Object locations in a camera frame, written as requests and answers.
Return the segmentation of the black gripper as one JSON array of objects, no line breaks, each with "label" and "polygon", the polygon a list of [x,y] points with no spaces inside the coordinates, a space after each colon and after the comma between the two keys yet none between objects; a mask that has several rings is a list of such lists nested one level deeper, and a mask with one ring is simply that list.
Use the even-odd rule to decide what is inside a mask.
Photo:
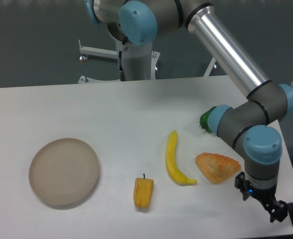
[{"label": "black gripper", "polygon": [[270,215],[270,222],[282,222],[288,216],[288,204],[275,197],[278,176],[260,180],[247,176],[242,171],[235,177],[234,187],[242,194],[243,201],[249,197],[258,200]]}]

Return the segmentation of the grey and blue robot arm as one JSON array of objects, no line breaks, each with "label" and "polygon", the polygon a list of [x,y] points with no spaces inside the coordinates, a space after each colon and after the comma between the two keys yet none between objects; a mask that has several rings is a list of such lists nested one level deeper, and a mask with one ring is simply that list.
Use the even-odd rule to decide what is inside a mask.
[{"label": "grey and blue robot arm", "polygon": [[[283,221],[288,204],[275,197],[282,155],[282,139],[269,124],[293,110],[293,88],[274,84],[235,41],[209,0],[87,0],[91,23],[105,23],[117,41],[122,81],[148,80],[152,42],[180,27],[196,35],[247,99],[232,108],[220,105],[200,117],[200,125],[214,132],[244,159],[235,178],[243,199],[252,197]],[[144,56],[138,51],[146,47]]]}]

